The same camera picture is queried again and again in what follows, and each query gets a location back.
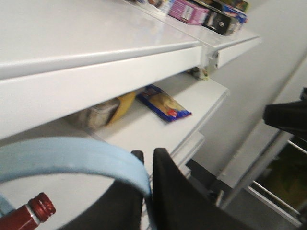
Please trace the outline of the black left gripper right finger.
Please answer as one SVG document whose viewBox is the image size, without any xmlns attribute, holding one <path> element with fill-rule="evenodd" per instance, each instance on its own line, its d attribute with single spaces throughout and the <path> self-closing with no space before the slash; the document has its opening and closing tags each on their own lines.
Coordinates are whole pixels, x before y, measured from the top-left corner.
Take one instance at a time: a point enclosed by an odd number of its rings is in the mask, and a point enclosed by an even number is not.
<svg viewBox="0 0 307 230">
<path fill-rule="evenodd" d="M 249 229 L 198 192 L 164 148 L 153 154 L 153 205 L 159 230 Z"/>
</svg>

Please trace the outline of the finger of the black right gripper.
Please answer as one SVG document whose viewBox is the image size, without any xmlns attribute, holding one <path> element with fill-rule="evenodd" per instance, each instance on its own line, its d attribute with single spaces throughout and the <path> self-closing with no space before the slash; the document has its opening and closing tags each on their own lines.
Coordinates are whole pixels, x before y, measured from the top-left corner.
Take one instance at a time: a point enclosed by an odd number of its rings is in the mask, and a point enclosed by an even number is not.
<svg viewBox="0 0 307 230">
<path fill-rule="evenodd" d="M 265 124 L 295 136 L 306 136 L 307 88 L 302 89 L 300 101 L 266 105 L 263 120 Z"/>
</svg>

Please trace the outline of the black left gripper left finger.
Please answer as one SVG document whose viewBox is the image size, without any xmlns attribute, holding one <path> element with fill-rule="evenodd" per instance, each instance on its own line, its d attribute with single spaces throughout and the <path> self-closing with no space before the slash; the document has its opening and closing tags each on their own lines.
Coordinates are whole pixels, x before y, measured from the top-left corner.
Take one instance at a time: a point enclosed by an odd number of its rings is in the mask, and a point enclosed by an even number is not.
<svg viewBox="0 0 307 230">
<path fill-rule="evenodd" d="M 62 230 L 139 230 L 142 194 L 131 185 L 114 181 L 107 191 Z"/>
</svg>

